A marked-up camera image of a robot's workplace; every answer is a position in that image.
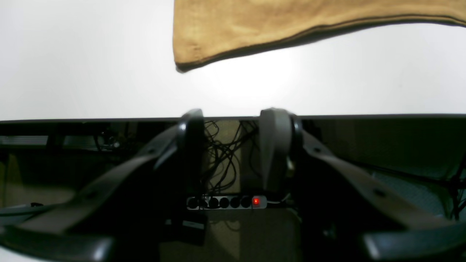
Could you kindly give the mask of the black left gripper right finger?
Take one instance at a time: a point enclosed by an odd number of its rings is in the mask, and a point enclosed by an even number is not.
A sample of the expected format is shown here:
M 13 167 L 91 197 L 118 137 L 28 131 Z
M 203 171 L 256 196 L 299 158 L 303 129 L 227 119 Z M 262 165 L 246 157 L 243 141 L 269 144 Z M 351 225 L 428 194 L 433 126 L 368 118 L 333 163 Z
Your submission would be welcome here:
M 263 189 L 285 189 L 301 216 L 304 262 L 460 262 L 465 223 L 415 206 L 365 170 L 335 156 L 284 109 L 259 117 Z

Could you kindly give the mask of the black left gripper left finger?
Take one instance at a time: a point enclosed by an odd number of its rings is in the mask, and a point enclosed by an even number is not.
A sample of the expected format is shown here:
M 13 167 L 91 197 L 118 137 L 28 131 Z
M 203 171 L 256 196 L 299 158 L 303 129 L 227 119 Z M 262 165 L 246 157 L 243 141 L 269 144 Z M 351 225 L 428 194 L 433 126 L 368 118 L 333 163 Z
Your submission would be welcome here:
M 2 227 L 1 261 L 158 262 L 165 221 L 199 191 L 204 129 L 188 111 L 68 202 Z

